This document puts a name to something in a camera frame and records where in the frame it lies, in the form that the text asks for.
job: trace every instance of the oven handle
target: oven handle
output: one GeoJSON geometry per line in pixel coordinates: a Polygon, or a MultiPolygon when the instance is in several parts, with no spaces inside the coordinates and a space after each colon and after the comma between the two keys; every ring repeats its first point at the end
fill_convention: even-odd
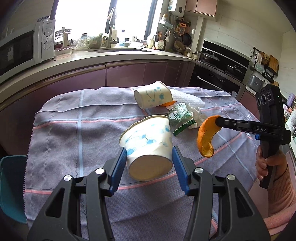
{"type": "Polygon", "coordinates": [[[221,88],[219,88],[218,86],[215,86],[215,85],[213,85],[212,83],[210,83],[210,82],[208,82],[208,81],[206,81],[206,80],[203,80],[202,78],[200,78],[198,75],[197,75],[197,78],[198,79],[200,79],[200,80],[202,80],[202,81],[204,81],[204,82],[206,82],[206,83],[208,83],[208,84],[210,84],[210,85],[212,85],[212,86],[214,86],[215,88],[217,88],[217,89],[219,89],[219,90],[221,90],[221,91],[224,91],[225,92],[225,90],[222,90],[221,88]]]}

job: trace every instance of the silver screw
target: silver screw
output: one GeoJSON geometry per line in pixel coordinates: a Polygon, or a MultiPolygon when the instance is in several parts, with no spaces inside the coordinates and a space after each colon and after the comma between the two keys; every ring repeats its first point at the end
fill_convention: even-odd
{"type": "Polygon", "coordinates": [[[227,178],[228,178],[229,180],[231,180],[231,181],[234,181],[234,180],[235,180],[235,176],[232,175],[232,174],[229,174],[229,175],[227,176],[227,178]]]}
{"type": "Polygon", "coordinates": [[[101,174],[103,174],[105,172],[105,170],[103,169],[103,168],[98,168],[97,170],[96,170],[96,174],[98,174],[98,175],[101,175],[101,174]]]}
{"type": "Polygon", "coordinates": [[[203,173],[203,169],[201,167],[197,167],[194,169],[196,173],[203,173]]]}
{"type": "Polygon", "coordinates": [[[64,176],[64,180],[65,181],[70,181],[71,179],[72,179],[72,176],[71,175],[64,176]]]}

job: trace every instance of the cutting board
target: cutting board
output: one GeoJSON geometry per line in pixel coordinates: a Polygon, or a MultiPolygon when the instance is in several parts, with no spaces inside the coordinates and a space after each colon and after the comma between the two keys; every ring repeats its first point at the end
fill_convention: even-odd
{"type": "Polygon", "coordinates": [[[270,55],[270,59],[269,59],[269,64],[268,66],[274,71],[274,72],[278,72],[279,70],[279,62],[278,60],[273,57],[272,55],[270,55]]]}

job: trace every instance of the purple tablecloth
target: purple tablecloth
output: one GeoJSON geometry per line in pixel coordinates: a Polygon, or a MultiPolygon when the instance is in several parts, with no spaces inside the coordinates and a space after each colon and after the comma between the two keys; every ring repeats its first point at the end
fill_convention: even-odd
{"type": "MultiPolygon", "coordinates": [[[[226,92],[201,88],[174,88],[205,102],[207,116],[256,120],[226,92]]],[[[32,225],[42,205],[66,174],[88,175],[118,150],[121,133],[148,115],[164,114],[164,107],[141,110],[132,88],[102,87],[56,96],[36,113],[25,174],[25,213],[32,225]]],[[[196,147],[197,129],[173,137],[183,156],[211,174],[237,176],[246,190],[256,179],[255,153],[259,141],[253,135],[222,128],[213,138],[215,153],[201,156],[196,147]]],[[[175,169],[165,176],[138,182],[125,168],[118,191],[106,198],[116,240],[183,240],[192,197],[181,190],[175,169]]],[[[217,229],[218,196],[214,195],[211,235],[217,229]]],[[[83,237],[87,237],[85,198],[81,199],[83,237]]]]}

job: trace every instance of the window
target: window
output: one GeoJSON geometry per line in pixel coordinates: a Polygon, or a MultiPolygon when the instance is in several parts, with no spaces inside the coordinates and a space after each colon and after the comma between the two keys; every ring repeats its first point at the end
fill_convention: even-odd
{"type": "Polygon", "coordinates": [[[71,29],[71,38],[79,39],[83,33],[95,36],[105,32],[111,0],[59,0],[55,15],[55,31],[71,29]]]}
{"type": "Polygon", "coordinates": [[[152,0],[118,0],[116,5],[117,18],[115,28],[119,38],[130,38],[135,35],[137,39],[144,39],[148,15],[152,0]]]}
{"type": "Polygon", "coordinates": [[[79,39],[83,33],[90,36],[98,35],[105,32],[107,16],[109,14],[110,4],[116,4],[117,18],[115,28],[118,37],[131,38],[135,35],[138,39],[143,40],[146,32],[149,18],[151,3],[156,0],[59,0],[56,10],[55,30],[71,28],[71,38],[79,39]]]}

